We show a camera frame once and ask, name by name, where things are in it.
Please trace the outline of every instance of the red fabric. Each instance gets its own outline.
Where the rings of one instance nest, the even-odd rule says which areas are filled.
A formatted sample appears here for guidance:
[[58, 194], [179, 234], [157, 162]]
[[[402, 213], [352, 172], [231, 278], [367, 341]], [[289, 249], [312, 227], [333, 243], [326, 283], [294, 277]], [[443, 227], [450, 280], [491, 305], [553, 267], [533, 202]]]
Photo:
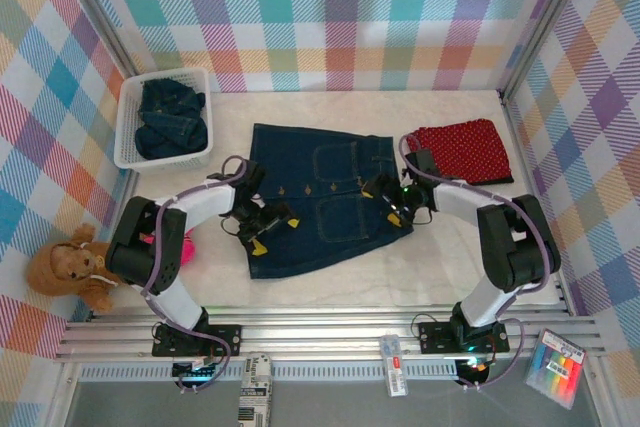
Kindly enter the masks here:
[[[513, 182], [507, 152], [490, 120], [421, 127], [413, 135], [420, 142], [420, 148], [431, 151], [443, 176], [476, 185]], [[408, 142], [412, 151], [419, 150], [413, 139]]]

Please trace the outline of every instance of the denim fabric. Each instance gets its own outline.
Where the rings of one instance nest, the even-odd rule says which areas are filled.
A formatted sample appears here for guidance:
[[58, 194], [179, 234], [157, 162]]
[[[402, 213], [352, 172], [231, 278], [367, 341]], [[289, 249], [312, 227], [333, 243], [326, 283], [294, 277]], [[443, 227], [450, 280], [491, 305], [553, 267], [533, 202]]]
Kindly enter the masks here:
[[360, 193], [380, 173], [397, 176], [391, 137], [256, 124], [251, 159], [266, 169], [259, 193], [285, 201], [300, 219], [261, 237], [269, 252], [249, 255], [251, 278], [290, 277], [389, 244], [411, 232], [387, 221]]
[[142, 89], [135, 142], [145, 159], [200, 152], [207, 147], [207, 126], [200, 117], [204, 94], [171, 79], [149, 80]]

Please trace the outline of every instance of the white table surface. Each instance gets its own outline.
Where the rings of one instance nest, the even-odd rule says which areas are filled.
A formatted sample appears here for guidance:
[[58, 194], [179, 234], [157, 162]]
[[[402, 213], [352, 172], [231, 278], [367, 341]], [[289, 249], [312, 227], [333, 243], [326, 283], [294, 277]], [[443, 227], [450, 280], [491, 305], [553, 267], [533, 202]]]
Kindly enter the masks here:
[[[526, 193], [522, 167], [494, 91], [214, 94], [212, 101], [214, 155], [210, 165], [180, 174], [142, 175], [135, 195], [156, 198], [180, 192], [218, 172], [229, 155], [248, 157], [254, 123], [393, 136], [397, 141], [418, 127], [478, 118], [496, 125], [515, 179], [513, 184], [489, 190], [510, 197]], [[396, 158], [399, 167], [404, 165], [398, 154]], [[233, 222], [227, 228], [233, 230]], [[194, 299], [207, 306], [453, 304], [469, 294], [483, 275], [477, 229], [446, 214], [435, 214], [430, 225], [416, 226], [413, 234], [391, 245], [279, 280], [251, 280], [245, 250], [220, 229], [218, 219], [198, 226], [193, 240], [196, 257], [182, 268], [181, 277]], [[552, 284], [518, 302], [557, 303]], [[144, 305], [128, 287], [112, 295], [118, 307]]]

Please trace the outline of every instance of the wall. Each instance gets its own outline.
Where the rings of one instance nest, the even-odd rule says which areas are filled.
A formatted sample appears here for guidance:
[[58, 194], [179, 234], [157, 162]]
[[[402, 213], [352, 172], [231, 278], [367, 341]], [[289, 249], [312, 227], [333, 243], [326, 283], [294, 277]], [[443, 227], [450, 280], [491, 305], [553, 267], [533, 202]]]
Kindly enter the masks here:
[[640, 418], [640, 0], [570, 0], [513, 114], [581, 314]]
[[497, 88], [546, 0], [102, 1], [140, 70], [230, 92]]
[[0, 425], [44, 421], [51, 359], [75, 297], [25, 268], [81, 221], [104, 238], [124, 175], [112, 163], [122, 76], [76, 0], [0, 0]]

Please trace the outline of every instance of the brown teddy dog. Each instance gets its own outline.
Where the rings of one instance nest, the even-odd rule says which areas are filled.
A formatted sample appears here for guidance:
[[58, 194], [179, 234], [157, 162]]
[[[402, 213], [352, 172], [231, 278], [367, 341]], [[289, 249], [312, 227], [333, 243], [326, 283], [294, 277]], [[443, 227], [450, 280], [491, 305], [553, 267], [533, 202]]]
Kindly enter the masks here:
[[90, 309], [110, 311], [109, 291], [122, 281], [106, 269], [109, 244], [92, 242], [94, 233], [93, 226], [82, 224], [69, 242], [41, 247], [29, 263], [29, 286], [44, 295], [77, 294]]

